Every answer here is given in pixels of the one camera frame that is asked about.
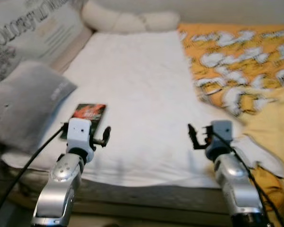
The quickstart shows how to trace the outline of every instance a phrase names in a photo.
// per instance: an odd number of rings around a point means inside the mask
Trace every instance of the cable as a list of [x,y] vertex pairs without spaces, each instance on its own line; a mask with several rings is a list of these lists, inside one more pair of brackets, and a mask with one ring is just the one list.
[[247,173],[248,173],[248,177],[252,180],[252,182],[254,183],[255,187],[256,187],[256,190],[258,191],[259,193],[259,197],[260,197],[260,200],[261,200],[261,203],[262,203],[262,206],[263,206],[263,212],[264,212],[264,215],[266,216],[266,218],[268,219],[268,216],[267,216],[267,213],[266,213],[266,207],[265,207],[265,204],[263,202],[263,199],[261,197],[261,194],[265,197],[265,199],[267,200],[267,202],[269,203],[269,205],[272,207],[278,221],[280,222],[281,226],[284,227],[284,220],[282,218],[282,216],[280,215],[277,207],[275,206],[275,204],[270,200],[269,196],[263,191],[263,189],[260,187],[260,185],[258,185],[258,183],[256,182],[254,176],[252,175],[252,173],[250,172],[248,166],[244,163],[244,161],[242,160],[242,158],[238,155],[237,151],[232,148],[219,134],[215,133],[213,131],[213,135],[216,136],[222,143],[224,143],[229,149],[231,149],[234,153],[235,153],[235,156],[236,158],[243,164],[244,168],[246,169]]
[[16,178],[14,179],[14,181],[9,185],[9,187],[7,188],[7,190],[5,191],[5,193],[3,194],[3,196],[0,199],[0,209],[4,203],[4,201],[6,200],[6,198],[8,197],[9,193],[11,192],[11,190],[13,189],[13,187],[16,185],[16,183],[18,182],[18,180],[21,178],[21,176],[23,175],[23,173],[27,170],[27,168],[30,166],[30,164],[34,161],[34,159],[40,154],[40,152],[61,132],[63,131],[65,128],[68,127],[68,123],[64,123],[64,125],[50,138],[48,139],[48,141],[45,142],[45,144],[42,145],[42,147],[40,147],[33,155],[32,157],[29,159],[29,161],[25,164],[25,166],[21,169],[21,171],[17,174]]

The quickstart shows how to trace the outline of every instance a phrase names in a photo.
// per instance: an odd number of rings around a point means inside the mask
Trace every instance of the book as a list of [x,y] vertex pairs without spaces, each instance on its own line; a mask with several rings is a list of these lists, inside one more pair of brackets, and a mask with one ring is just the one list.
[[[106,105],[104,104],[79,104],[74,114],[71,116],[71,118],[76,117],[76,118],[90,120],[91,121],[90,136],[93,137],[102,119],[105,108]],[[67,139],[67,130],[62,132],[60,138],[63,140]]]

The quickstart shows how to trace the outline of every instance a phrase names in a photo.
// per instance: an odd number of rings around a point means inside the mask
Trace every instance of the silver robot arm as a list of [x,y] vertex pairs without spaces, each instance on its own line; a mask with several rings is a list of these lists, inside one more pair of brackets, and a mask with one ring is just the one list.
[[[206,157],[213,161],[215,179],[221,186],[234,227],[273,227],[263,213],[256,187],[250,182],[247,170],[230,149],[232,124],[213,121],[206,127],[205,145],[199,145],[196,131],[188,125],[189,136],[195,149],[205,149]],[[215,136],[218,134],[228,146]]]
[[94,157],[94,144],[104,147],[109,139],[110,127],[105,130],[102,140],[91,138],[90,129],[91,121],[70,119],[66,154],[61,155],[50,170],[49,180],[35,207],[32,226],[68,226],[84,166]]

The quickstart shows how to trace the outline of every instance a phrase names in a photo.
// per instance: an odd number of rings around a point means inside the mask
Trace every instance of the white pillow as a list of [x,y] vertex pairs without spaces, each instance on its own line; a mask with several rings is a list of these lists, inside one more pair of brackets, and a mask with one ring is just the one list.
[[117,33],[176,30],[180,21],[176,12],[125,13],[106,9],[92,0],[83,7],[82,18],[92,29]]

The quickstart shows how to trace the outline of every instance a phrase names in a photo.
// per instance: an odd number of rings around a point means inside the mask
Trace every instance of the wall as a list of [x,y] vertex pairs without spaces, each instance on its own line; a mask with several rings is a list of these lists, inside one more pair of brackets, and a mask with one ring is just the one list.
[[95,0],[132,12],[173,9],[193,23],[284,24],[284,0]]

